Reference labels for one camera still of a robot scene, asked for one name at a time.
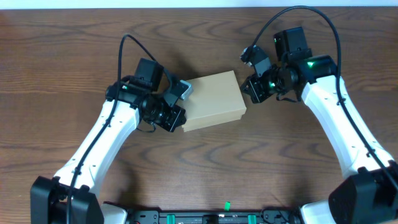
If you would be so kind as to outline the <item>cardboard box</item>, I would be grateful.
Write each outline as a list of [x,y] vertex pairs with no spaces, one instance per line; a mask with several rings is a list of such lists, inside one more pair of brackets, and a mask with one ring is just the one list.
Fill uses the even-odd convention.
[[186,110],[185,132],[236,121],[246,112],[235,73],[217,73],[188,81],[193,93],[178,103]]

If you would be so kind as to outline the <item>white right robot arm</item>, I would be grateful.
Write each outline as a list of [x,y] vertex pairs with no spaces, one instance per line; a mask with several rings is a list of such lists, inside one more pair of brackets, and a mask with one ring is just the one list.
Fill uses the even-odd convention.
[[250,63],[255,73],[241,85],[253,103],[294,91],[320,122],[344,181],[327,200],[303,205],[302,223],[383,223],[397,219],[397,163],[378,143],[351,101],[327,55],[272,65]]

